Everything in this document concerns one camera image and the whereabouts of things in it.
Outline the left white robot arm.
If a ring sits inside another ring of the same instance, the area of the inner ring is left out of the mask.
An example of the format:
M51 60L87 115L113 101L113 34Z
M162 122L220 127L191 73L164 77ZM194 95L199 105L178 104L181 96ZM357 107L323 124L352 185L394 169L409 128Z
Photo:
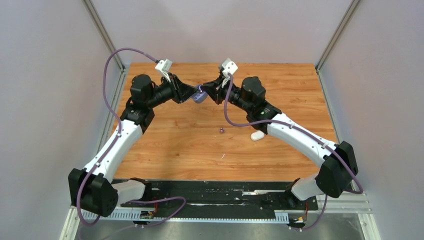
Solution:
M155 113L154 108L172 100L182 104L199 93L196 86L183 83L175 74L162 77L159 85L146 74L134 77L130 97L118 118L117 127L102 149L82 169L74 168L68 175L71 204L82 220L83 211L107 217L114 209L135 200L149 206L153 193L140 178L113 184L114 175L131 147L145 134Z

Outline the white earbud charging case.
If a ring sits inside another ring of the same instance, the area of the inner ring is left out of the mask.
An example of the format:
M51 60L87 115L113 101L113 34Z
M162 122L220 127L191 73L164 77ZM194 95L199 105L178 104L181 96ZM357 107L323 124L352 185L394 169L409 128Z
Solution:
M255 131L250 135L250 139L254 142L259 141L263 139L264 137L265 137L265 134L260 130Z

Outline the blue-grey earbud case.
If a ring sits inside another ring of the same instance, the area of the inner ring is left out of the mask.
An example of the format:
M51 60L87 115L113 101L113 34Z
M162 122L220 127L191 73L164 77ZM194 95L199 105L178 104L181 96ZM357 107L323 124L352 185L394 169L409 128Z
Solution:
M209 95L202 89L202 85L198 84L196 86L198 92L195 93L191 98L192 100L197 103L200 104L202 103Z

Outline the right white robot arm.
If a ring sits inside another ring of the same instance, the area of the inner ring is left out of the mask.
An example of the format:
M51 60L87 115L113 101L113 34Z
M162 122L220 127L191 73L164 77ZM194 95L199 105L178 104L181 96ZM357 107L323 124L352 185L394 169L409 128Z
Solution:
M319 171L305 178L295 179L285 191L286 204L298 209L305 201L325 194L338 198L355 182L363 193L358 181L358 165L353 146L342 141L335 143L320 137L291 120L279 108L266 100L266 89L257 76L247 77L240 87L232 80L224 82L223 77L206 82L200 89L207 93L216 104L232 104L247 113L246 126L278 138L300 151L319 167Z

